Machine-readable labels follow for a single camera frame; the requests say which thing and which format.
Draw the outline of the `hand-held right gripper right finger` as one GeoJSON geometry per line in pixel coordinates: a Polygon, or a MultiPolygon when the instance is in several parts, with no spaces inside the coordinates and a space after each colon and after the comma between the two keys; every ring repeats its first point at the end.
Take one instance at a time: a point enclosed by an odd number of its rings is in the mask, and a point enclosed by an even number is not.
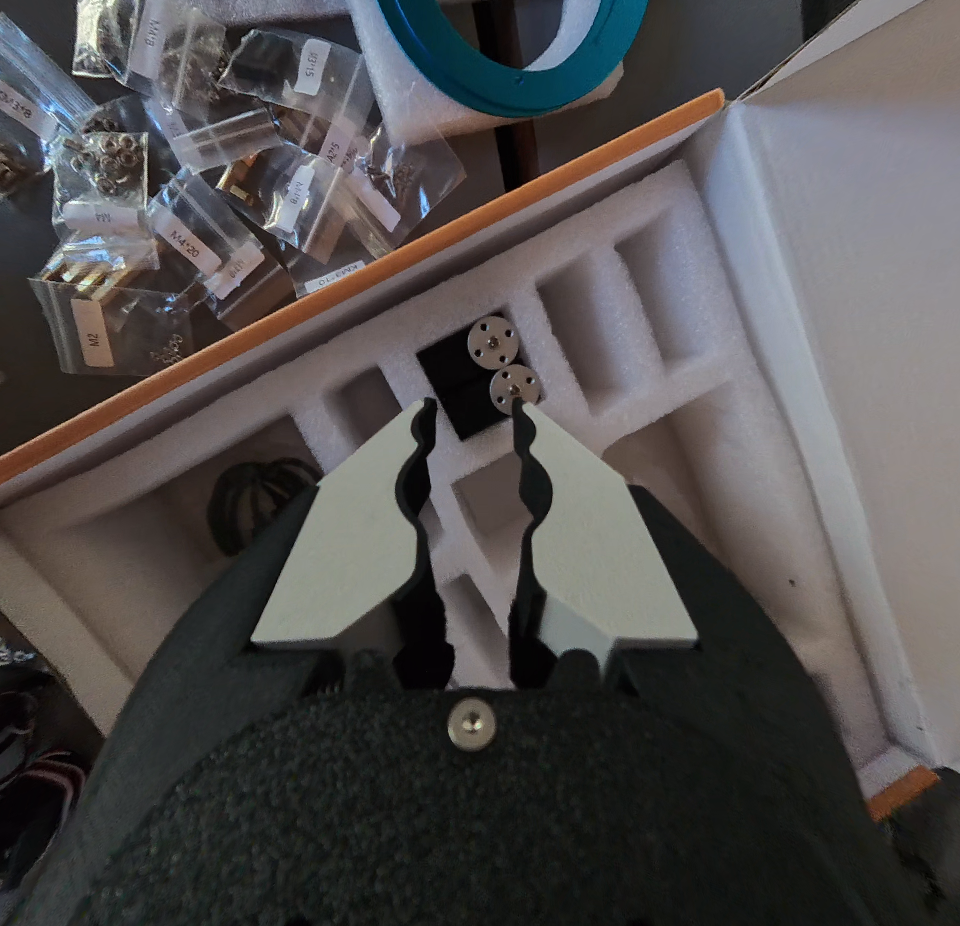
{"type": "Polygon", "coordinates": [[[626,480],[540,408],[511,405],[519,497],[531,516],[509,616],[509,666],[539,689],[561,656],[604,677],[631,650],[690,649],[699,633],[626,480]]]}

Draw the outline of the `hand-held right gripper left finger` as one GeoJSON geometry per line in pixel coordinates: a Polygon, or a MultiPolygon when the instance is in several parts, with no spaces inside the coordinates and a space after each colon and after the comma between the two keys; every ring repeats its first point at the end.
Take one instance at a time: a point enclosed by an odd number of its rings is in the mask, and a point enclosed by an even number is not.
{"type": "Polygon", "coordinates": [[[420,399],[319,482],[250,643],[376,651],[408,689],[443,690],[455,651],[421,512],[438,405],[420,399]]]}

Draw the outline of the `black servo with silver horn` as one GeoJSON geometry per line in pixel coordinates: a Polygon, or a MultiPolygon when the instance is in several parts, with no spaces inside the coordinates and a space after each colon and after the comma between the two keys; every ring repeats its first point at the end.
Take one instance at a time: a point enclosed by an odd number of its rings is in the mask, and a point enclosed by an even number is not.
{"type": "Polygon", "coordinates": [[[515,401],[536,405],[543,395],[534,369],[516,362],[496,370],[473,368],[438,398],[454,433],[465,441],[505,421],[515,401]]]}
{"type": "Polygon", "coordinates": [[[445,407],[450,403],[489,393],[499,370],[519,355],[516,327],[498,315],[487,315],[433,344],[416,355],[445,407]]]}

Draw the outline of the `white foam insert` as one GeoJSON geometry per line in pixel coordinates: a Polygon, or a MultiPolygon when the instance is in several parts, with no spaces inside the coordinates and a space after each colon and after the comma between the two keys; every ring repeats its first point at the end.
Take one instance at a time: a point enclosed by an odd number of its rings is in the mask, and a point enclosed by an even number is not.
{"type": "Polygon", "coordinates": [[[206,506],[244,457],[330,474],[412,402],[418,354],[502,311],[539,407],[649,489],[788,638],[861,766],[888,739],[794,444],[754,360],[690,173],[676,161],[328,339],[153,436],[2,509],[2,616],[102,730],[228,565],[206,506]]]}

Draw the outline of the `pile of small screw bags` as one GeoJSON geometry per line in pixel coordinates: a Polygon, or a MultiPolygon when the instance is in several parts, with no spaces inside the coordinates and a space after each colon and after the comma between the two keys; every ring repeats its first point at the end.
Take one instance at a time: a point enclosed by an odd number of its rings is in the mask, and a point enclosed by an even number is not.
{"type": "Polygon", "coordinates": [[[2,200],[51,182],[28,283],[67,375],[171,367],[399,248],[465,178],[349,46],[174,0],[75,16],[67,72],[2,14],[2,200]]]}

